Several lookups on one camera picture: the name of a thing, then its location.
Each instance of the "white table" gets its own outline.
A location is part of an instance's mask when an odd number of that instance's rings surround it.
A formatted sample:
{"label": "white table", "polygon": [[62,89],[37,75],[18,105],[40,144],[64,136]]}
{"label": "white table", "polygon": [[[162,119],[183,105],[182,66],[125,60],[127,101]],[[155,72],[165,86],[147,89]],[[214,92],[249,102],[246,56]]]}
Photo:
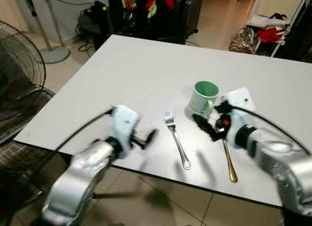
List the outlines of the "white table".
{"label": "white table", "polygon": [[[238,175],[238,183],[231,183],[222,142],[213,143],[186,116],[193,85],[200,80],[214,82],[221,94],[247,87],[259,113],[312,148],[312,65],[121,36],[111,36],[15,140],[53,150],[89,119],[124,104],[142,114],[137,135],[145,138],[153,128],[159,134],[147,150],[136,146],[115,166],[281,206],[275,182],[244,150],[230,150]],[[189,171],[163,122],[169,110],[192,163]],[[61,152],[75,154],[105,138],[108,122],[109,117],[86,128]]]}

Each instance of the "bag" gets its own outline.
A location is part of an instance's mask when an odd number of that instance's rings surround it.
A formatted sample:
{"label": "bag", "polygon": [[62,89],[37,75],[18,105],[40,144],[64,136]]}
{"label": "bag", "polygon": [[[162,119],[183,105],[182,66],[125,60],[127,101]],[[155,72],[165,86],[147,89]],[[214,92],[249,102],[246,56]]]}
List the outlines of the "bag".
{"label": "bag", "polygon": [[238,32],[238,34],[233,36],[229,51],[254,55],[256,43],[257,40],[252,28],[244,27]]}

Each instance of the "wall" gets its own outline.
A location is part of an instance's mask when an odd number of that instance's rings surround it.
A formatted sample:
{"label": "wall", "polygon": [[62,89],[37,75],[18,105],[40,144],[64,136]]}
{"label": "wall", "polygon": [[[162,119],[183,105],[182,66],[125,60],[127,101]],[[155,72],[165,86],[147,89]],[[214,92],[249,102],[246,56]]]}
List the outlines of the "wall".
{"label": "wall", "polygon": [[291,19],[301,0],[259,0],[255,14],[271,16],[274,13],[285,14]]}
{"label": "wall", "polygon": [[0,20],[13,25],[19,30],[28,31],[15,0],[0,0],[0,8]]}
{"label": "wall", "polygon": [[[59,33],[63,41],[66,41],[75,36],[75,26],[81,10],[90,7],[91,5],[74,6],[65,4],[56,0],[49,0],[52,5],[52,10],[57,20],[57,26],[59,27]],[[65,0],[72,3],[93,3],[95,0]],[[108,5],[108,0],[98,0]],[[32,32],[38,33],[35,20],[31,16],[25,0],[17,1],[20,11],[25,18],[25,21]],[[47,36],[55,41],[58,41],[58,33],[53,23],[53,17],[49,9],[49,4],[45,0],[33,0],[36,12],[42,23],[42,26]]]}

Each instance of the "clothing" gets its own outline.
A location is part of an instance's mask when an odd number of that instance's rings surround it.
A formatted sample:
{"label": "clothing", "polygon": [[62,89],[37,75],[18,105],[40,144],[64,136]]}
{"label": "clothing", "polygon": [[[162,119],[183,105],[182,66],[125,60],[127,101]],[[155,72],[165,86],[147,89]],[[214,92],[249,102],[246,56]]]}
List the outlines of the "clothing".
{"label": "clothing", "polygon": [[[147,3],[145,4],[145,8],[149,9],[153,5],[154,1],[156,1],[156,0],[148,0]],[[175,7],[175,1],[174,0],[163,0],[163,1],[167,4],[167,7],[170,10]]]}
{"label": "clothing", "polygon": [[284,29],[274,27],[274,28],[269,28],[267,30],[260,28],[255,35],[261,38],[261,41],[263,43],[267,43],[267,42],[275,43],[276,41],[280,40],[284,34],[285,34]]}

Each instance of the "red cloth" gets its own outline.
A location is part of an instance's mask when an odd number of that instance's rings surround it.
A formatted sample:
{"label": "red cloth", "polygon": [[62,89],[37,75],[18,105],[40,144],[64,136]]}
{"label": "red cloth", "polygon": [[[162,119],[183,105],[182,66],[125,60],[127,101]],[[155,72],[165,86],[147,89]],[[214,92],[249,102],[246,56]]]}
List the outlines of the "red cloth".
{"label": "red cloth", "polygon": [[[151,6],[152,6],[152,3],[154,2],[155,0],[148,0],[147,3],[145,4],[145,8],[146,9],[149,9]],[[168,8],[170,9],[173,9],[175,7],[175,1],[174,0],[163,0]]]}
{"label": "red cloth", "polygon": [[270,28],[267,30],[259,29],[255,35],[260,37],[263,43],[267,43],[267,42],[274,43],[281,39],[282,37],[281,35],[276,35],[280,32],[282,31],[276,30],[276,28]]}

